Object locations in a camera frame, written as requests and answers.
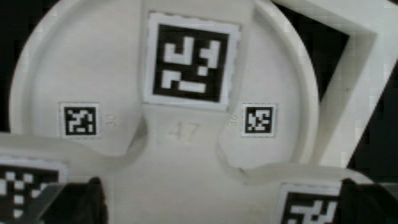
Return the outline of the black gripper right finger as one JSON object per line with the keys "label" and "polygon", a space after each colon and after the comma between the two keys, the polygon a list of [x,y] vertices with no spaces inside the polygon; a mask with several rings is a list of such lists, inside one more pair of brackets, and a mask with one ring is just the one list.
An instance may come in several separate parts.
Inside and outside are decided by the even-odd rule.
{"label": "black gripper right finger", "polygon": [[398,224],[398,183],[342,181],[335,224]]}

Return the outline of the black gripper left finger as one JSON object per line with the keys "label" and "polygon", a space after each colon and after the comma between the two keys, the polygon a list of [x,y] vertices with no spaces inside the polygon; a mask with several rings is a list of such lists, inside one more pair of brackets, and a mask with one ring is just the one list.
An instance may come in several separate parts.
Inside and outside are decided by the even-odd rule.
{"label": "black gripper left finger", "polygon": [[17,224],[109,224],[102,180],[51,184]]}

